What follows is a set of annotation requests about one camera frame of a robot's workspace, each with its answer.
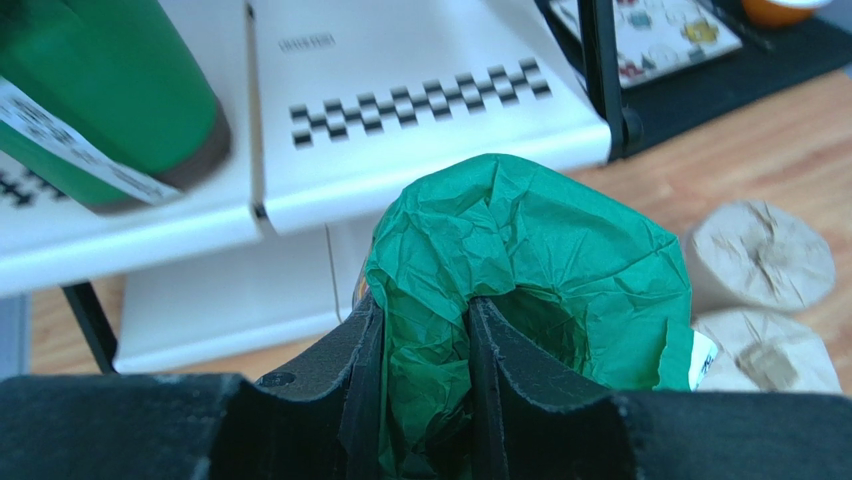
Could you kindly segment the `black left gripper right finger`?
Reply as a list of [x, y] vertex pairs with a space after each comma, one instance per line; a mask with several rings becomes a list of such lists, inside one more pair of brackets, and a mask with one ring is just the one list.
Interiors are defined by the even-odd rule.
[[615, 391], [470, 303], [476, 479], [847, 479], [838, 395]]

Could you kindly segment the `green roll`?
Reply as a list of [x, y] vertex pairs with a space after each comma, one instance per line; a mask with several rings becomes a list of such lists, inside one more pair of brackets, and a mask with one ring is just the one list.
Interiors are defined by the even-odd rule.
[[100, 215], [182, 198], [232, 133], [157, 1], [5, 1], [1, 148]]
[[678, 237], [535, 162], [480, 155], [407, 186], [364, 265], [385, 320], [384, 479], [467, 479], [469, 303], [491, 298], [584, 378], [690, 391], [692, 287]]

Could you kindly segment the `green roll front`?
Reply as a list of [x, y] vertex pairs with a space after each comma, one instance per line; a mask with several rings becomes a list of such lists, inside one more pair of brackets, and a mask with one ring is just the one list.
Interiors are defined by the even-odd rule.
[[584, 378], [690, 391], [692, 287], [678, 237], [535, 162], [480, 155], [407, 186], [364, 265], [385, 320], [384, 479], [467, 479], [469, 303], [491, 298]]

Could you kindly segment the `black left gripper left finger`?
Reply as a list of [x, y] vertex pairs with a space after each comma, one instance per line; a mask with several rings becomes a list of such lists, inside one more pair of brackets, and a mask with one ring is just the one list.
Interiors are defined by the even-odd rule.
[[234, 373], [18, 376], [1, 384], [5, 479], [376, 479], [383, 314], [250, 381]]

